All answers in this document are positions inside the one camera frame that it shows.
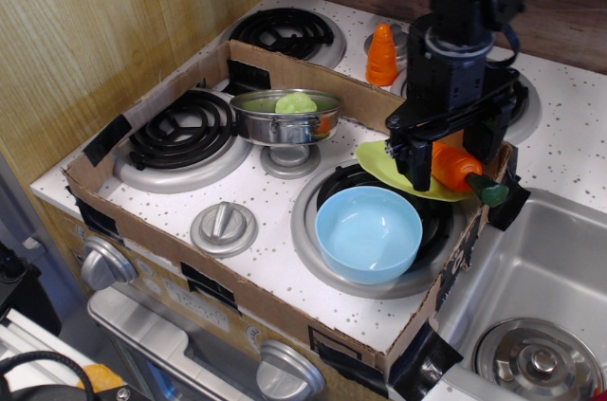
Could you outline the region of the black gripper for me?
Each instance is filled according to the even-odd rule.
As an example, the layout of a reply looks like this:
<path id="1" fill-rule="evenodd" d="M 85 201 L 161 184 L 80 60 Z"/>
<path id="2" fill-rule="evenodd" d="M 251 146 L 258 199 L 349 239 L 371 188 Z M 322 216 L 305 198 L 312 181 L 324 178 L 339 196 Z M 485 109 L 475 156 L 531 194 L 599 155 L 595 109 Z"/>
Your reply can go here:
<path id="1" fill-rule="evenodd" d="M 492 61 L 495 33 L 480 30 L 472 44 L 455 43 L 438 31 L 439 17 L 424 15 L 410 26 L 407 47 L 408 92 L 419 93 L 424 101 L 440 110 L 455 110 L 481 97 L 484 71 L 512 67 L 512 59 Z M 483 164 L 498 154 L 510 124 L 513 101 L 492 103 L 464 130 L 463 146 Z M 428 191 L 432 177 L 432 143 L 428 140 L 394 142 L 389 137 L 388 152 L 394 155 L 397 171 L 415 191 Z"/>

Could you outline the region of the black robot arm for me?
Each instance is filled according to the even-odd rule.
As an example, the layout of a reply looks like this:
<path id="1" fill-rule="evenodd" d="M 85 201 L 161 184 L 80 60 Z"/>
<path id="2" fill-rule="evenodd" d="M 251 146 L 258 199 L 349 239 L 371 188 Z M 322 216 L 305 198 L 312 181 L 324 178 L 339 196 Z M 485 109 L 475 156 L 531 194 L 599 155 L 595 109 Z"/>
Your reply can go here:
<path id="1" fill-rule="evenodd" d="M 492 61 L 497 34 L 520 51 L 511 20 L 524 0 L 430 0 L 410 27 L 406 97 L 386 119 L 386 149 L 417 191 L 431 185 L 432 145 L 461 132 L 465 149 L 489 163 L 497 155 L 516 103 L 514 57 Z"/>

